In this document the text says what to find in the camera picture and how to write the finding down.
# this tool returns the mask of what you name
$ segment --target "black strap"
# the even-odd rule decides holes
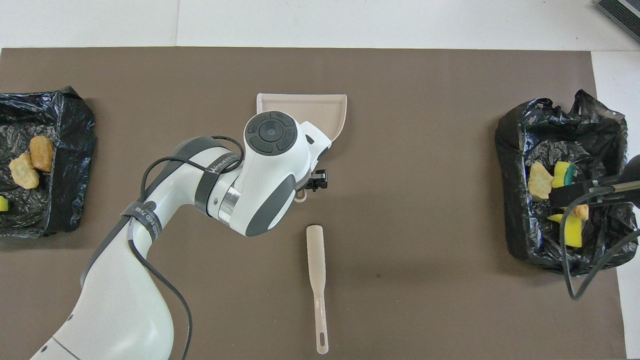
[[[152,201],[143,204],[140,201],[134,201],[120,214],[123,217],[133,217],[147,228],[151,235],[151,242],[154,242],[162,232],[162,224],[154,210],[156,204]]]
[[[202,174],[200,182],[198,183],[198,188],[196,188],[196,197],[194,201],[196,208],[201,213],[211,217],[207,211],[207,204],[209,203],[209,197],[211,196],[213,187],[216,186],[222,171],[238,160],[240,160],[240,156],[233,152],[228,152],[213,161],[211,165],[208,166],[207,171]]]

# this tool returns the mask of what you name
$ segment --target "bread piece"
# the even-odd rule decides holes
[[[576,217],[579,217],[584,221],[587,221],[589,220],[589,205],[587,204],[578,205],[573,209],[571,214],[575,215]]]
[[[551,182],[553,180],[554,177],[549,174],[542,163],[535,162],[531,165],[527,186],[529,187],[529,193],[533,196],[534,201],[549,199]]]
[[[11,176],[16,184],[25,189],[38,187],[40,177],[38,172],[34,170],[33,164],[31,164],[31,156],[26,152],[20,155],[19,158],[11,160],[9,169],[11,169]]]
[[[31,163],[33,167],[44,172],[51,172],[53,162],[53,143],[46,136],[36,136],[29,142]]]

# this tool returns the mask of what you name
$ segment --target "control buttons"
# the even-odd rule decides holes
[[[284,126],[292,126],[293,125],[293,118],[288,116],[285,113],[280,112],[280,111],[271,111],[271,112],[269,112],[269,117],[274,119],[274,120],[279,120],[282,124],[284,124]]]
[[[282,137],[284,129],[279,122],[269,120],[260,125],[260,137],[266,142],[276,142]]]
[[[248,145],[265,156],[276,156],[288,151],[296,142],[297,136],[295,120],[281,111],[257,114],[249,120],[244,132]]]
[[[256,130],[258,130],[258,122],[257,121],[252,121],[249,123],[249,125],[247,125],[246,127],[246,132],[253,134]]]
[[[296,133],[293,130],[287,130],[282,140],[278,142],[278,145],[277,145],[278,150],[282,151],[286,149],[293,142],[293,138],[295,136],[296,136]]]
[[[254,136],[253,138],[250,138],[249,142],[257,150],[260,150],[262,152],[272,152],[273,151],[273,147],[271,146],[271,144],[263,142],[262,139],[260,139],[258,136]]]

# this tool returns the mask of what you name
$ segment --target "food piece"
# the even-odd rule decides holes
[[[9,169],[11,169],[13,181],[21,187],[33,189],[38,186],[40,182],[38,172],[33,168],[31,156],[26,152],[20,155],[19,158],[11,160]]]
[[[554,180],[551,186],[553,188],[559,188],[564,185],[571,185],[573,183],[573,171],[575,166],[566,161],[558,161],[554,168]]]
[[[9,200],[0,195],[0,212],[2,211],[9,211]]]
[[[29,142],[31,163],[33,167],[44,172],[51,172],[53,162],[53,143],[46,136],[36,136]]]
[[[555,214],[547,219],[560,223],[562,214]],[[564,225],[564,243],[567,246],[582,247],[582,220],[579,217],[569,214]]]
[[[551,182],[553,179],[554,177],[549,174],[542,163],[537,161],[531,165],[527,186],[529,187],[529,193],[533,196],[534,201],[549,199]]]
[[[571,214],[575,215],[581,220],[587,221],[589,220],[589,205],[587,204],[578,205],[573,209]]]

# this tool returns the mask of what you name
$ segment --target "beige plastic handle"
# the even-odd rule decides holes
[[[329,351],[329,339],[326,332],[326,309],[324,308],[324,285],[326,283],[324,233],[320,225],[307,227],[307,259],[309,281],[314,291],[316,350],[318,354],[324,355]]]

